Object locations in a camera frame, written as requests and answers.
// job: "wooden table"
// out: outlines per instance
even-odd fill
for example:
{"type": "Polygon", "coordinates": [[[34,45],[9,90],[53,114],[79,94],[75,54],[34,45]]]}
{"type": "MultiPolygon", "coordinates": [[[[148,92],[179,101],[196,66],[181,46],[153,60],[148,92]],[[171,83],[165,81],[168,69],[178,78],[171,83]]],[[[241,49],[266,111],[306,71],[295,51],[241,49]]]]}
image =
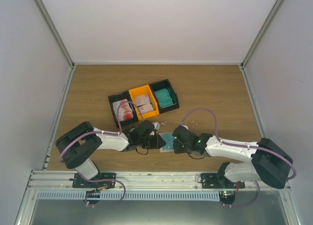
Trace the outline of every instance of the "wooden table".
{"type": "MultiPolygon", "coordinates": [[[[207,107],[217,115],[220,137],[260,140],[238,66],[216,65],[77,66],[56,137],[84,121],[101,130],[117,131],[108,96],[167,78],[178,95],[180,108],[150,119],[162,123],[161,133],[172,132],[190,110],[207,107]]],[[[214,119],[206,111],[190,115],[185,124],[196,134],[214,133],[214,119]]],[[[66,170],[58,157],[54,147],[48,170],[66,170]]],[[[160,153],[159,150],[150,150],[146,156],[135,151],[98,150],[91,159],[102,171],[217,171],[223,162],[235,162],[223,157],[193,160],[187,154],[160,153]]]]}

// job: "white backdrop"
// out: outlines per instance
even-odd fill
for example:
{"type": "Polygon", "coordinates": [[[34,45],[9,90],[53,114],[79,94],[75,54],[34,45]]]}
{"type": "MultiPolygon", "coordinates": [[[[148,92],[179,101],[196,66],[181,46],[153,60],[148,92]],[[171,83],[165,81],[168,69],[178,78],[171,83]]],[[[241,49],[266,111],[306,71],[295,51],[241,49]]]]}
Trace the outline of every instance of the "white backdrop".
{"type": "Polygon", "coordinates": [[[266,135],[294,160],[290,181],[305,225],[313,184],[313,0],[286,0],[247,64],[266,135]]]}
{"type": "Polygon", "coordinates": [[[69,65],[33,0],[0,0],[0,224],[40,169],[69,65]]]}
{"type": "Polygon", "coordinates": [[[74,62],[240,63],[275,0],[43,0],[74,62]]]}

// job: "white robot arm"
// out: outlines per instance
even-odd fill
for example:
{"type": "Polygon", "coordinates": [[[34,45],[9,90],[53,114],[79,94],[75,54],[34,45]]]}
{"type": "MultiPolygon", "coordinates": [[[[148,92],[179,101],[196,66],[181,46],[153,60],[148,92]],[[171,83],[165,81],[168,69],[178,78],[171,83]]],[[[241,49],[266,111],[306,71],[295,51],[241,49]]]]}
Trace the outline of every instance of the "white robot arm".
{"type": "Polygon", "coordinates": [[[160,124],[143,121],[137,127],[125,132],[107,132],[83,122],[56,141],[62,160],[68,169],[75,169],[87,179],[96,177],[100,172],[89,158],[96,150],[113,149],[120,152],[135,150],[138,146],[145,149],[159,149],[165,141],[157,134],[160,124]]]}
{"type": "Polygon", "coordinates": [[[182,125],[174,130],[173,136],[176,154],[194,153],[198,156],[227,157],[243,162],[225,162],[218,172],[221,183],[226,180],[262,180],[274,188],[285,187],[293,160],[270,139],[239,142],[211,134],[197,136],[182,125]]]}

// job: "compartment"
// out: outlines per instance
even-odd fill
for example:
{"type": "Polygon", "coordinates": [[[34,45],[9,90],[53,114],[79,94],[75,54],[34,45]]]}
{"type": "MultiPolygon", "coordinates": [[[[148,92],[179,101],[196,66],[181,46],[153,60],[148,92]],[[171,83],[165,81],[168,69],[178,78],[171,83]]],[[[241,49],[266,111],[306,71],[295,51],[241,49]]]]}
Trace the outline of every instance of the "compartment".
{"type": "Polygon", "coordinates": [[[178,97],[177,97],[177,95],[176,95],[176,93],[175,93],[175,91],[174,91],[174,89],[173,89],[173,87],[172,87],[172,85],[168,79],[162,80],[159,82],[155,82],[155,83],[151,83],[151,84],[149,84],[149,86],[150,86],[152,94],[156,100],[159,113],[165,113],[165,112],[168,112],[170,110],[174,110],[174,109],[179,108],[178,97]],[[168,106],[163,106],[164,103],[162,103],[161,101],[158,101],[156,91],[159,91],[162,89],[167,89],[170,97],[172,98],[173,104],[168,105],[168,106]]]}
{"type": "MultiPolygon", "coordinates": [[[[133,103],[136,103],[135,102],[135,98],[138,97],[138,96],[141,96],[141,95],[144,95],[144,94],[147,94],[150,98],[150,101],[151,101],[151,104],[152,104],[152,107],[153,107],[153,111],[152,112],[147,112],[147,113],[144,113],[143,114],[143,117],[144,118],[149,118],[149,117],[152,117],[152,116],[156,116],[156,115],[159,115],[159,110],[158,110],[158,105],[157,105],[157,101],[156,101],[156,98],[155,96],[153,95],[152,91],[151,91],[151,88],[149,87],[149,85],[145,85],[145,86],[142,86],[142,87],[138,87],[138,88],[135,88],[135,89],[131,89],[129,90],[129,94],[131,96],[131,99],[132,99],[132,102],[133,103]]],[[[139,115],[139,112],[138,110],[136,109],[135,110],[136,113],[137,113],[137,118],[139,121],[142,120],[141,116],[139,115]]]]}
{"type": "MultiPolygon", "coordinates": [[[[115,112],[114,112],[113,103],[116,102],[116,101],[123,100],[123,99],[127,99],[128,101],[131,101],[131,102],[133,102],[133,101],[132,101],[131,96],[130,96],[128,91],[122,92],[120,94],[110,95],[110,96],[108,96],[108,99],[109,99],[109,103],[110,103],[110,107],[111,107],[111,111],[112,111],[112,114],[113,114],[113,117],[114,117],[115,124],[118,127],[117,118],[116,118],[116,115],[115,115],[115,112]]],[[[129,125],[131,123],[134,123],[134,122],[138,121],[137,113],[135,112],[133,105],[130,104],[130,107],[132,109],[134,117],[131,118],[131,119],[125,120],[125,121],[121,121],[120,122],[121,126],[126,126],[126,125],[129,125]]]]}

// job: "metal floor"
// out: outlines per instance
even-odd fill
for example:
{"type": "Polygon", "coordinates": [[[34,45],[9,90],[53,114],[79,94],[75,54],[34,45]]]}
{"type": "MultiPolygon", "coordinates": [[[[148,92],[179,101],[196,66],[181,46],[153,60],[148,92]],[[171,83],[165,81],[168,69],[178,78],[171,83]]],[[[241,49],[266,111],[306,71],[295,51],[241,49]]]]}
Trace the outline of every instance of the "metal floor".
{"type": "MultiPolygon", "coordinates": [[[[123,201],[113,207],[86,207],[82,200],[38,200],[32,225],[285,225],[278,191],[261,192],[244,208],[219,202],[123,201]]],[[[251,201],[255,192],[239,192],[236,204],[251,201]]]]}

